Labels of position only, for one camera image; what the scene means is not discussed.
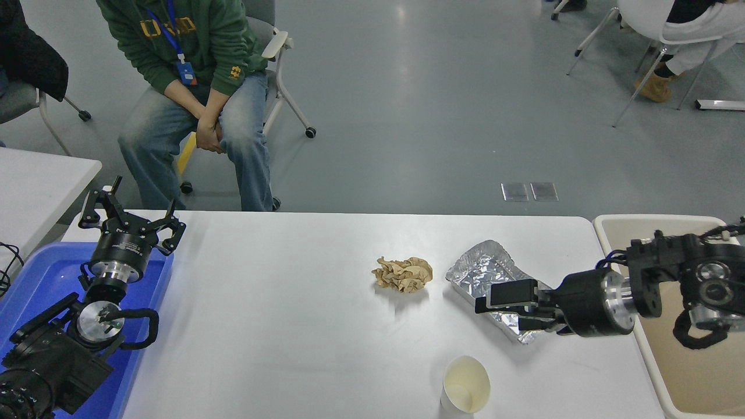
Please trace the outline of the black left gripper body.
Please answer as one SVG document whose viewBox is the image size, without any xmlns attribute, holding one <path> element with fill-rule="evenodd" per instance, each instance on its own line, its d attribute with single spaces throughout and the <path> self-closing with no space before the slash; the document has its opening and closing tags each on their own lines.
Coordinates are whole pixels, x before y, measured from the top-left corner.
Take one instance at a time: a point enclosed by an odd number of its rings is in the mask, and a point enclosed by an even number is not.
<svg viewBox="0 0 745 419">
<path fill-rule="evenodd" d="M 159 239 L 154 232 L 126 232 L 102 228 L 101 236 L 90 260 L 90 272 L 101 274 L 115 263 L 127 265 L 135 274 L 146 272 L 151 252 Z"/>
</svg>

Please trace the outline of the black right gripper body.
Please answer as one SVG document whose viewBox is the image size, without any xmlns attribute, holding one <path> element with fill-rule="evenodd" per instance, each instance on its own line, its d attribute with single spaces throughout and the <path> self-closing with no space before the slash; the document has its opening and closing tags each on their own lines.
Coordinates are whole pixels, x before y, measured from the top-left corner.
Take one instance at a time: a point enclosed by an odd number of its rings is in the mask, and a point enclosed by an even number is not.
<svg viewBox="0 0 745 419">
<path fill-rule="evenodd" d="M 551 300 L 560 308 L 566 324 L 559 327 L 557 335 L 584 338 L 612 335 L 612 321 L 605 307 L 606 289 L 602 285 L 609 271 L 593 269 L 569 274 L 553 290 Z"/>
</svg>

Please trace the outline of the person's right hand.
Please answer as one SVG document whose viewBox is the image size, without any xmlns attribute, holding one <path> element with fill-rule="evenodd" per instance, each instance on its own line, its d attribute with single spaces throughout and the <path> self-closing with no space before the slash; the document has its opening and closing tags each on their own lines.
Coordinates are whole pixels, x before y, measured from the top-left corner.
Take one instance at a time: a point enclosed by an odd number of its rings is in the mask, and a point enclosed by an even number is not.
<svg viewBox="0 0 745 419">
<path fill-rule="evenodd" d="M 216 154 L 225 154 L 221 146 L 222 129 L 216 116 L 203 115 L 198 119 L 195 132 L 197 148 Z"/>
</svg>

